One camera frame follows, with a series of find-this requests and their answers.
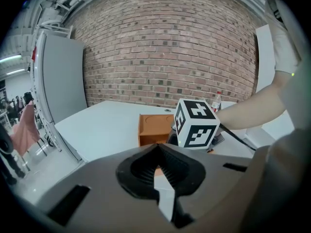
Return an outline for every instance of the human arm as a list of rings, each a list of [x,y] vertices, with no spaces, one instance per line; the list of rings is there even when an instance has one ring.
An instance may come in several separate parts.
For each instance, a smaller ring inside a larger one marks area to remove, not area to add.
[[[272,83],[251,96],[216,113],[220,122],[230,130],[240,130],[267,123],[285,111],[278,93],[291,75],[276,71]]]

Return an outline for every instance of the black and white marker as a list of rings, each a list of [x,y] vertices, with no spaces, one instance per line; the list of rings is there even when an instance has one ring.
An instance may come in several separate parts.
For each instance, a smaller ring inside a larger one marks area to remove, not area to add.
[[[214,138],[220,121],[204,100],[180,99],[174,114],[178,145],[206,150]]]

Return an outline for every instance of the white refrigerator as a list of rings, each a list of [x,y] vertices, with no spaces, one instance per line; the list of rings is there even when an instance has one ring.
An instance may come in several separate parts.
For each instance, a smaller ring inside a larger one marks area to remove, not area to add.
[[[82,42],[42,32],[34,61],[34,97],[42,123],[59,150],[77,161],[77,151],[61,137],[55,124],[87,108],[83,86]]]

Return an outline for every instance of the ceiling light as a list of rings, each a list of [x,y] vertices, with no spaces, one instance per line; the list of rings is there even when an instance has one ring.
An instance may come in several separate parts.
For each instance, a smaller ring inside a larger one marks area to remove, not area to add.
[[[5,62],[5,61],[8,61],[8,60],[19,59],[19,58],[21,58],[21,55],[20,55],[20,54],[14,55],[14,56],[7,57],[7,58],[4,58],[4,59],[0,60],[0,63]]]
[[[6,75],[10,75],[10,74],[21,72],[21,71],[25,71],[25,69],[16,70],[16,71],[13,71],[13,72],[8,72]]]

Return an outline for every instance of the cardboard box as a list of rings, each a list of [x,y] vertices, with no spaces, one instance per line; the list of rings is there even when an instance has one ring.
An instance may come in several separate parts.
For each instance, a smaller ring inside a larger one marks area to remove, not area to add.
[[[139,115],[139,146],[166,143],[173,121],[174,115]]]

